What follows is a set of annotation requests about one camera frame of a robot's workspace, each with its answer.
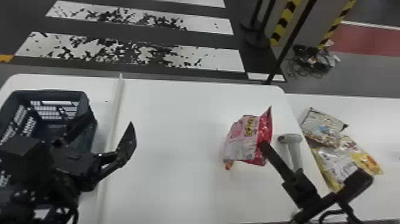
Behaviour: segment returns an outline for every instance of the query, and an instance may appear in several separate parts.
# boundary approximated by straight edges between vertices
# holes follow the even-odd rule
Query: chip bag
[[[362,168],[365,172],[371,175],[383,174],[382,168],[374,158],[357,145],[349,136],[343,135],[340,138],[339,148],[349,154],[357,166]]]
[[[345,179],[358,169],[352,157],[338,148],[320,147],[311,151],[326,184],[334,192],[340,191]]]
[[[261,116],[243,115],[229,130],[224,145],[225,169],[230,170],[234,161],[257,166],[265,166],[266,158],[257,147],[262,141],[271,142],[272,116],[271,107]]]
[[[339,147],[339,134],[346,127],[348,125],[341,120],[313,108],[310,108],[301,123],[301,129],[307,138],[335,148]]]
[[[335,192],[343,188],[344,180],[357,168],[370,175],[383,174],[377,162],[349,136],[340,135],[339,145],[311,149],[327,185]]]

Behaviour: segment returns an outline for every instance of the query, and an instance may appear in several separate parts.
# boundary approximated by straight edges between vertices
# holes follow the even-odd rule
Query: yellow and black striped post
[[[7,55],[7,54],[0,54],[0,63],[1,62],[10,62],[11,59],[13,58],[13,55]]]
[[[325,43],[333,36],[335,30],[339,27],[340,23],[345,19],[346,15],[349,13],[351,8],[353,8],[355,2],[357,0],[349,0],[347,4],[343,7],[343,10],[339,17],[333,22],[332,26],[330,27],[329,31],[325,34],[324,38],[320,42],[318,48],[322,49],[325,46]]]
[[[282,15],[275,27],[274,33],[271,37],[271,45],[278,45],[281,37],[286,33],[286,28],[288,24],[293,20],[293,16],[300,5],[302,0],[289,0],[283,9]]]

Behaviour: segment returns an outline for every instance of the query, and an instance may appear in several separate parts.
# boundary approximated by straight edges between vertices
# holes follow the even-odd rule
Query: worn floor paint
[[[225,8],[224,0],[157,0],[164,2],[177,2],[191,5],[205,5],[211,7]]]
[[[8,55],[8,54],[0,54],[0,62],[5,62],[8,63],[11,61],[11,59],[13,58],[13,55]]]
[[[133,26],[149,26],[233,35],[230,21],[226,18],[164,13],[159,11],[139,10],[107,5],[92,5],[69,1],[57,1],[48,11],[46,16],[70,20],[117,23]]]
[[[15,56],[244,72],[237,50],[54,33],[31,32]]]

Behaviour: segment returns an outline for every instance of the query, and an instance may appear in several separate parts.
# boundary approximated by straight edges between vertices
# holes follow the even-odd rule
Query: pink snack bag
[[[225,141],[223,159],[225,169],[230,170],[234,161],[265,166],[267,160],[257,145],[262,141],[270,143],[271,138],[271,107],[259,117],[243,115],[232,125]]]

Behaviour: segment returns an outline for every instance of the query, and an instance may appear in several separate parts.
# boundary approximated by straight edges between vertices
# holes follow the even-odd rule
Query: white table surface
[[[0,90],[0,103],[16,89],[85,91],[99,122],[93,147],[102,151],[112,122],[108,117],[116,83],[117,79],[109,78],[20,74],[9,78]],[[96,214],[98,193],[83,194],[79,223],[96,223],[97,218],[103,223],[287,220],[295,206],[271,165],[262,168],[237,163],[231,172],[225,172],[220,163],[217,149],[242,114],[261,114],[273,104],[273,145],[279,153],[282,148],[276,143],[277,135],[299,132],[280,89],[240,86],[126,80],[115,137],[119,139],[132,120],[139,145],[130,163],[108,178],[102,216]],[[400,144],[396,128],[400,126],[400,99],[296,94],[287,94],[287,98],[299,119],[308,107],[315,107],[350,124],[345,133],[385,172],[352,202],[357,216],[363,220],[398,219]],[[304,143],[301,146],[304,163],[309,166],[305,173],[324,195],[327,189],[310,160],[309,148]]]
[[[287,94],[301,120],[309,107],[330,114],[349,127],[348,134],[381,165],[384,174],[351,206],[362,220],[400,218],[400,99]]]
[[[84,91],[89,97],[89,104],[98,121],[98,127],[93,139],[92,151],[102,152],[110,131],[111,121],[108,119],[113,104],[113,91],[117,79],[92,78],[75,76],[47,76],[38,74],[19,74],[10,77],[0,90],[0,105],[4,103],[12,91],[37,89],[63,89]],[[98,189],[82,194],[80,198],[81,224],[98,222],[99,197]]]
[[[107,182],[102,223],[257,223],[290,219],[296,206],[282,179],[265,167],[235,163],[220,153],[233,122],[270,105],[272,146],[301,133],[284,92],[275,86],[125,80],[118,127],[133,121],[137,150]],[[119,128],[116,138],[123,129]],[[308,145],[304,170],[327,193]]]

